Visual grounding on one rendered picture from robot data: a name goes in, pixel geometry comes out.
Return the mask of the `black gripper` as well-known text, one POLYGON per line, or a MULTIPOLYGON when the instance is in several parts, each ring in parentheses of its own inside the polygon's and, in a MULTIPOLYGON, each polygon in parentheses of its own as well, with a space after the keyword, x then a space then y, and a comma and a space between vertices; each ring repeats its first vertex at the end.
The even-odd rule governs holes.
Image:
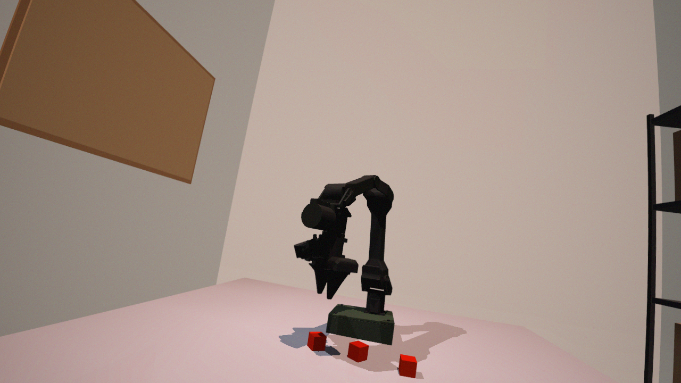
POLYGON ((345 259, 342 255, 343 245, 347 243, 345 234, 322 231, 325 238, 327 253, 324 255, 311 255, 305 259, 315 272, 317 294, 322 294, 327 283, 327 299, 332 299, 338 288, 350 274, 358 272, 359 264, 356 260, 345 259))

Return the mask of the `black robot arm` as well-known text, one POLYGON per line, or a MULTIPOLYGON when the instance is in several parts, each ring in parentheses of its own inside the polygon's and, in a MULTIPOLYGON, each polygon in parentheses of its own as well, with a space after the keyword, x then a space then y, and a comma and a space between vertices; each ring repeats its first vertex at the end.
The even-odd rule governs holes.
MULTIPOLYGON (((368 262, 362 266, 361 275, 362 291, 368 293, 364 313, 385 315, 385 295, 392 293, 389 269, 384 260, 386 215, 394 199, 390 186, 376 175, 362 176, 346 184, 327 184, 319 198, 310 199, 301 220, 308 228, 345 234, 347 217, 351 217, 346 206, 354 203, 355 197, 362 193, 371 212, 368 262)), ((311 240, 294 245, 294 250, 297 259, 309 259, 311 255, 326 254, 327 246, 323 235, 317 238, 317 234, 313 234, 311 240)))

